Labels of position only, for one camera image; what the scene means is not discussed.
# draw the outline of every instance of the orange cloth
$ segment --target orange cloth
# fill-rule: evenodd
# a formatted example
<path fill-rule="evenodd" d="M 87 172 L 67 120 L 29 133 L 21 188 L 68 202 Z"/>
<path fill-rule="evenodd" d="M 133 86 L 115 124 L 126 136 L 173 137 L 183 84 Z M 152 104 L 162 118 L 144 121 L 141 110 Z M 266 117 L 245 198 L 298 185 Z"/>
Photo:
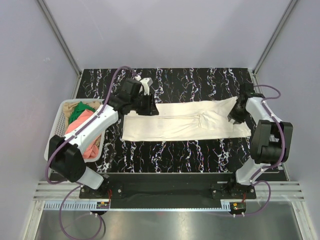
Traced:
<path fill-rule="evenodd" d="M 92 114 L 94 114 L 93 111 L 90 111 L 88 109 L 84 110 L 83 113 L 81 113 L 81 115 L 75 121 L 70 123 L 65 134 L 68 134 L 68 133 L 72 132 L 73 130 L 75 130 L 77 127 L 79 127 L 81 124 L 83 124 L 88 118 L 90 118 L 92 116 Z M 93 142 L 90 143 L 90 145 L 85 150 L 84 154 L 82 155 L 84 159 L 94 159 L 98 156 L 99 148 L 97 147 L 97 145 L 95 145 L 97 138 L 95 140 L 93 140 Z"/>

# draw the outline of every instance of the white wall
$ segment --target white wall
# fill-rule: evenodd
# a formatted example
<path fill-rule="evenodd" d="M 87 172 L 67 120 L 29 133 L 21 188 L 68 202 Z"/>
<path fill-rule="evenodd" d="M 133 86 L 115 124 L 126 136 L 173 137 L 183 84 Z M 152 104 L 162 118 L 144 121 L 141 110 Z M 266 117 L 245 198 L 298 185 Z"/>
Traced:
<path fill-rule="evenodd" d="M 287 162 L 289 175 L 301 183 L 320 237 L 319 9 L 319 0 L 298 3 L 262 65 L 258 81 L 277 87 L 282 92 L 282 97 L 269 101 L 269 105 L 281 119 L 293 124 Z"/>
<path fill-rule="evenodd" d="M 289 0 L 46 0 L 82 69 L 254 68 Z"/>
<path fill-rule="evenodd" d="M 77 77 L 35 0 L 1 1 L 0 33 L 0 238 L 18 240 Z"/>

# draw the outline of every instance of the laundry basket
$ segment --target laundry basket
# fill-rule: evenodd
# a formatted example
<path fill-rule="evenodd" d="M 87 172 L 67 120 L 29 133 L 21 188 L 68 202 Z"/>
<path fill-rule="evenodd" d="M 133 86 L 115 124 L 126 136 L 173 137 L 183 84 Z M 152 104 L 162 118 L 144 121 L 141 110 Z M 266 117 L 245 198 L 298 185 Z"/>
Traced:
<path fill-rule="evenodd" d="M 58 109 L 58 112 L 55 116 L 55 119 L 54 119 L 54 123 L 53 123 L 53 127 L 51 129 L 51 132 L 50 132 L 50 137 L 49 137 L 49 140 L 46 144 L 46 148 L 45 148 L 45 151 L 44 151 L 44 158 L 45 160 L 48 161 L 48 153 L 49 153 L 49 141 L 50 139 L 54 136 L 54 135 L 58 135 L 59 137 L 63 137 L 65 135 L 65 132 L 66 132 L 66 126 L 65 126 L 65 120 L 66 120 L 66 117 L 65 117 L 65 114 L 63 112 L 63 106 L 65 103 L 76 103 L 76 102 L 83 102 L 84 104 L 86 103 L 91 103 L 91 102 L 94 102 L 94 101 L 99 101 L 99 102 L 103 102 L 103 99 L 96 99 L 96 98 L 76 98 L 76 99 L 69 99 L 69 100 L 65 100 L 63 101 L 61 104 L 60 104 L 60 107 Z M 100 156 L 101 156 L 101 153 L 102 153 L 102 148 L 103 148 L 103 145 L 104 145 L 104 139 L 105 139 L 105 132 L 106 131 L 103 131 L 101 133 L 101 141 L 100 141 L 100 146 L 99 146 L 99 153 L 98 153 L 98 156 L 95 157 L 95 158 L 91 158 L 91 159 L 84 159 L 84 162 L 85 163 L 92 163 L 92 162 L 95 162 L 97 161 Z"/>

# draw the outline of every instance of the black marble tabletop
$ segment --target black marble tabletop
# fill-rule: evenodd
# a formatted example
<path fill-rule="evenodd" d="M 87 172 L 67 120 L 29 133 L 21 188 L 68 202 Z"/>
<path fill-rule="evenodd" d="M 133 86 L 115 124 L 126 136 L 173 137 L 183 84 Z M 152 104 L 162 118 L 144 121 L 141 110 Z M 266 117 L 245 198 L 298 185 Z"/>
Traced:
<path fill-rule="evenodd" d="M 85 69 L 77 98 L 105 98 L 115 69 Z M 152 78 L 156 103 L 224 100 L 239 94 L 250 82 L 246 68 L 143 68 L 142 78 Z M 112 86 L 123 79 L 120 72 Z M 246 120 L 254 128 L 251 118 Z M 249 137 L 192 141 L 123 141 L 121 120 L 106 130 L 100 160 L 88 166 L 100 173 L 216 173 L 233 172 L 249 158 Z"/>

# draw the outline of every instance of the reflective metal surface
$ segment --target reflective metal surface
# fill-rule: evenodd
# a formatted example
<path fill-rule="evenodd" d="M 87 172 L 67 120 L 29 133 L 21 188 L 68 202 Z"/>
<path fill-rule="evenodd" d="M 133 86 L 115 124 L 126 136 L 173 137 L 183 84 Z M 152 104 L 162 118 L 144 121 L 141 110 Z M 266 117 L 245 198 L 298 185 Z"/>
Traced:
<path fill-rule="evenodd" d="M 257 210 L 256 202 L 247 203 L 247 212 Z M 64 211 L 63 224 L 73 237 L 94 235 L 99 220 L 82 211 Z M 261 213 L 250 217 L 225 217 L 228 213 L 209 212 L 107 212 L 103 215 L 106 233 L 101 240 L 302 240 L 288 202 L 270 202 Z M 36 240 L 68 239 L 60 230 L 58 211 L 43 211 Z"/>

